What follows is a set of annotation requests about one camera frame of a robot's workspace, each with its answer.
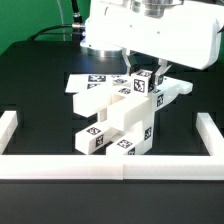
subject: black table surface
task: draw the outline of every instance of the black table surface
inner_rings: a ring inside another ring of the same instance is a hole
[[[157,60],[136,55],[141,68]],[[125,73],[122,58],[80,53],[73,42],[17,42],[0,56],[0,114],[16,110],[19,125],[4,154],[81,154],[74,134],[96,121],[72,112],[71,73]],[[167,76],[194,89],[156,113],[147,154],[208,152],[195,128],[208,112],[224,134],[224,65],[199,71],[173,64]],[[96,154],[104,154],[102,148]],[[0,181],[0,223],[223,223],[224,183],[198,181]]]

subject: green background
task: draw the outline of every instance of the green background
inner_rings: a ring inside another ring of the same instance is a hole
[[[73,22],[70,0],[60,0],[64,22]],[[90,0],[78,0],[84,19],[88,17]],[[39,30],[61,24],[57,0],[0,0],[0,54],[13,42],[26,40]],[[63,40],[62,36],[43,36],[38,40]],[[224,61],[224,35],[219,60]]]

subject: black platform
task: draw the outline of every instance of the black platform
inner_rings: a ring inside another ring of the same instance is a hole
[[[144,69],[154,58],[137,55]],[[72,42],[18,42],[0,57],[0,113],[18,112],[19,126],[4,154],[80,154],[74,134],[95,122],[72,113],[65,93],[71,73],[125,73],[122,58],[80,53]],[[224,64],[204,71],[173,64],[167,76],[190,81],[193,92],[157,112],[148,154],[204,155],[195,128],[208,112],[224,134]],[[1,181],[0,223],[223,223],[223,182]]]

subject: white frame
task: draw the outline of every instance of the white frame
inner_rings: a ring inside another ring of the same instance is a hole
[[[5,126],[11,134],[13,113]],[[208,114],[198,114],[197,129],[211,156],[2,155],[0,179],[224,180],[221,133]]]

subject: black cable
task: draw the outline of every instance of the black cable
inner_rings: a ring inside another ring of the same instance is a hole
[[[29,41],[33,41],[35,40],[39,34],[41,33],[45,33],[47,31],[51,31],[51,30],[57,30],[57,29],[62,29],[62,28],[72,28],[72,24],[65,24],[65,25],[58,25],[58,26],[51,26],[51,27],[48,27],[48,28],[45,28],[43,30],[40,30],[39,32],[37,32],[36,34],[30,36],[27,40]]]
[[[45,32],[43,32],[43,33],[38,33],[38,35],[33,35],[33,36],[35,36],[35,37],[33,37],[32,38],[32,41],[34,41],[37,37],[39,37],[39,36],[41,36],[41,35],[78,35],[78,36],[80,36],[82,33],[80,33],[80,32],[69,32],[69,33],[64,33],[64,32],[62,32],[62,33],[45,33]]]
[[[73,20],[75,23],[82,23],[82,16],[79,12],[78,3],[76,0],[71,0],[72,9],[73,9]]]

